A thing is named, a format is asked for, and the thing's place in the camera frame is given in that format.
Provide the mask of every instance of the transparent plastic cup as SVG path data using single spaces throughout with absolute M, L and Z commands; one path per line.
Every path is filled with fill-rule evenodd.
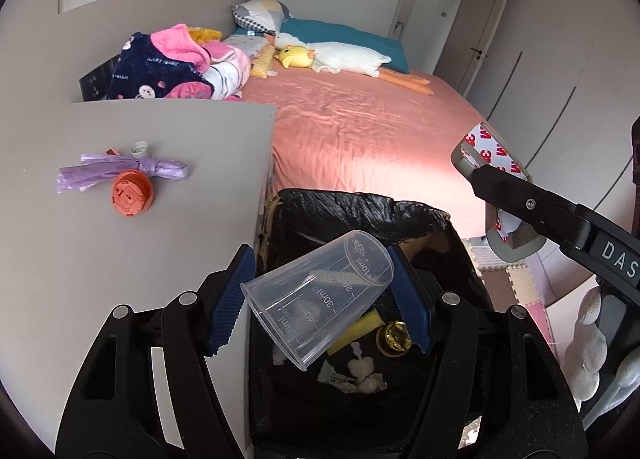
M 356 230 L 241 286 L 262 327 L 306 371 L 393 277 L 385 247 Z

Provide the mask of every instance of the orange bed sheet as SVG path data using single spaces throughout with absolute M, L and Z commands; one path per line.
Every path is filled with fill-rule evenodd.
M 365 192 L 419 201 L 451 215 L 460 237 L 484 233 L 484 202 L 450 161 L 482 116 L 435 76 L 433 96 L 370 76 L 279 68 L 250 78 L 244 99 L 278 107 L 273 193 Z

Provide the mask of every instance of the metal screw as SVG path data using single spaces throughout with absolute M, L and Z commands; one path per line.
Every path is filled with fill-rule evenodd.
M 460 296 L 455 293 L 444 293 L 442 295 L 442 301 L 448 305 L 458 305 L 460 303 Z
M 514 305 L 511 308 L 511 314 L 519 320 L 523 320 L 527 316 L 527 310 L 522 305 Z
M 180 295 L 180 303 L 182 305 L 191 305 L 198 299 L 198 295 L 196 295 L 193 291 L 187 291 L 186 293 L 182 293 Z
M 111 314 L 113 314 L 114 318 L 117 318 L 119 320 L 120 318 L 124 318 L 127 314 L 129 314 L 129 308 L 126 305 L 118 305 Z

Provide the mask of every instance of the table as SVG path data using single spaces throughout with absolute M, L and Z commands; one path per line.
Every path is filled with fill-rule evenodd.
M 0 117 L 0 379 L 31 428 L 54 448 L 67 395 L 114 306 L 164 307 L 254 246 L 276 109 L 200 100 L 76 103 Z M 190 166 L 179 182 L 154 178 L 156 198 L 127 218 L 111 184 L 56 193 L 56 169 L 81 153 L 146 140 L 153 154 Z M 213 384 L 246 450 L 248 312 L 209 359 Z M 180 438 L 154 352 L 165 436 Z

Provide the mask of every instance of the small orange piece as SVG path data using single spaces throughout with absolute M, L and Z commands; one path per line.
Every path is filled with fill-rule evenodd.
M 154 186 L 139 170 L 119 174 L 111 189 L 113 207 L 124 216 L 132 217 L 148 210 L 154 201 Z

